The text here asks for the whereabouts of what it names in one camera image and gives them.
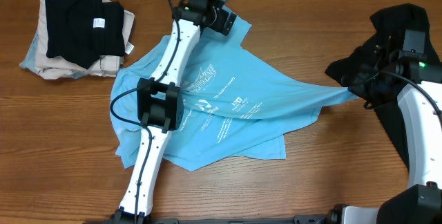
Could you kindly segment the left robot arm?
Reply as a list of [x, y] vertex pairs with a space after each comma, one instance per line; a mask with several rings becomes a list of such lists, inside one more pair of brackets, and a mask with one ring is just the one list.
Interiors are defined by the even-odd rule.
[[205, 28], [227, 36], [236, 14], [224, 10], [228, 0], [180, 0], [171, 5], [172, 31], [157, 68], [140, 79], [135, 125], [141, 128], [140, 146], [126, 193], [110, 217], [112, 224], [148, 223], [153, 190], [164, 150], [182, 121], [184, 103], [180, 83], [191, 51]]

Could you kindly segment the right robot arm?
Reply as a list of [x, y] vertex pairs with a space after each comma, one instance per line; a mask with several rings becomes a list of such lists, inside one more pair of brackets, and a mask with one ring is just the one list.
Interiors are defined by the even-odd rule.
[[425, 54], [425, 33], [402, 30], [377, 47], [375, 65], [345, 86], [366, 98], [365, 108], [396, 102], [407, 139], [407, 189], [380, 207], [337, 205], [323, 223], [441, 222], [441, 63]]

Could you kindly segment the light blue printed t-shirt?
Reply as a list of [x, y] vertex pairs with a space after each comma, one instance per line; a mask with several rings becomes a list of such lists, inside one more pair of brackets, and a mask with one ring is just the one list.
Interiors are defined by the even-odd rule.
[[354, 99], [346, 88], [296, 81], [242, 47], [250, 24], [221, 35], [206, 29], [182, 76], [184, 115], [164, 157], [188, 171], [221, 159], [279, 160], [284, 135], [317, 121], [324, 106]]

